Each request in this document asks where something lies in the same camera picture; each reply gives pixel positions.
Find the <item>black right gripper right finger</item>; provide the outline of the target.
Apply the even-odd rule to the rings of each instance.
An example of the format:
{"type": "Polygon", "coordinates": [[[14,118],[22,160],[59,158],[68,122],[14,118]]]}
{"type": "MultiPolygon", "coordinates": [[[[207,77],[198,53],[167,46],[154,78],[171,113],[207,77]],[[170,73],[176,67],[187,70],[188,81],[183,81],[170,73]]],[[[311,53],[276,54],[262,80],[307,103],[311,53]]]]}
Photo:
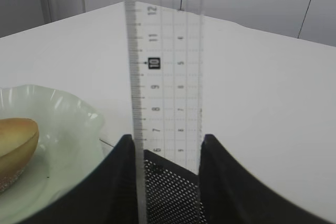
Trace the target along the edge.
{"type": "Polygon", "coordinates": [[[213,134],[204,136],[198,176],[208,223],[328,223],[258,180],[213,134]]]}

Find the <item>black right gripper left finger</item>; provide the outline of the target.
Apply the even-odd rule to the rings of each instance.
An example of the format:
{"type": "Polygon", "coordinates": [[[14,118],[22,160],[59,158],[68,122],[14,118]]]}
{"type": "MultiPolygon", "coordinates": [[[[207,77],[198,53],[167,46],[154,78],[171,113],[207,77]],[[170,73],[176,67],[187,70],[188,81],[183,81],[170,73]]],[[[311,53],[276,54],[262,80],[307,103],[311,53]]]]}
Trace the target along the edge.
{"type": "Polygon", "coordinates": [[[121,137],[80,184],[24,223],[138,223],[135,147],[121,137]]]}

